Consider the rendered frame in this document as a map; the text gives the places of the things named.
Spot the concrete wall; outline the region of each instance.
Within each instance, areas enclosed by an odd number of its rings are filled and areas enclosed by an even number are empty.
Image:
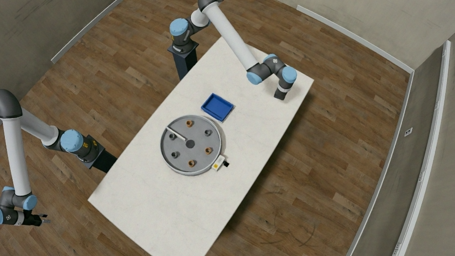
[[[455,35],[435,160],[407,256],[455,255]]]
[[[354,256],[384,256],[392,255],[394,251],[411,205],[428,143],[441,61],[442,46],[414,72],[395,150]],[[411,127],[412,133],[404,137],[405,130]]]
[[[455,33],[454,0],[278,0],[300,5],[416,69]]]
[[[0,0],[0,89],[19,100],[51,58],[114,0]]]

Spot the light blue cap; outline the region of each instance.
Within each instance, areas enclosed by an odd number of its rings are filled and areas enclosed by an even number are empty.
[[[73,129],[64,132],[60,138],[60,145],[67,152],[74,152],[79,150],[80,147],[82,147],[83,142],[84,138],[82,135]]]
[[[169,30],[171,31],[171,35],[179,36],[183,34],[188,29],[188,21],[184,18],[177,18],[171,25],[169,26]]]
[[[276,55],[275,55],[275,54],[269,54],[269,55],[267,55],[267,57],[264,58],[263,62],[264,62],[266,59],[272,58],[272,57],[276,57]]]
[[[262,79],[253,72],[247,72],[246,77],[248,78],[248,81],[250,81],[250,83],[253,85],[258,85],[262,82]]]
[[[3,187],[2,192],[5,191],[5,190],[14,190],[14,188],[13,188],[13,187],[5,186],[5,187]]]
[[[38,203],[38,198],[35,195],[30,195],[24,201],[23,209],[27,210],[27,211],[33,210],[33,208],[37,205],[37,203]]]
[[[297,72],[295,71],[294,68],[289,66],[284,67],[283,72],[281,74],[283,76],[283,79],[289,84],[294,83],[295,79],[297,79]]]

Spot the marble surface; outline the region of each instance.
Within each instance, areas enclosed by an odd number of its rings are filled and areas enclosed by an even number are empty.
[[[267,54],[250,47],[262,62]],[[302,104],[313,79],[298,72],[284,101],[278,78],[252,85],[220,38],[164,100],[99,184],[89,202],[153,256],[204,256],[253,185]],[[215,93],[234,104],[220,123],[201,110]],[[160,139],[172,120],[202,115],[218,126],[229,167],[184,176],[171,170]]]

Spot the electrical socket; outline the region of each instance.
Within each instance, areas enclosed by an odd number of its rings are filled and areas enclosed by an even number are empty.
[[[404,132],[404,137],[408,136],[412,132],[412,127]]]

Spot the parquet floor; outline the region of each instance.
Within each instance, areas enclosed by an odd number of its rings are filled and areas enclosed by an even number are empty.
[[[118,157],[179,82],[166,51],[169,24],[189,16],[195,2],[124,0],[22,106],[50,125],[94,136]],[[343,256],[384,165],[409,74],[280,2],[227,0],[221,9],[245,42],[315,82],[207,255]],[[213,26],[194,35],[198,56],[219,36]],[[148,255],[87,202],[104,173],[23,137],[37,212],[52,224],[0,225],[0,255]],[[0,140],[0,185],[13,185],[3,132]]]

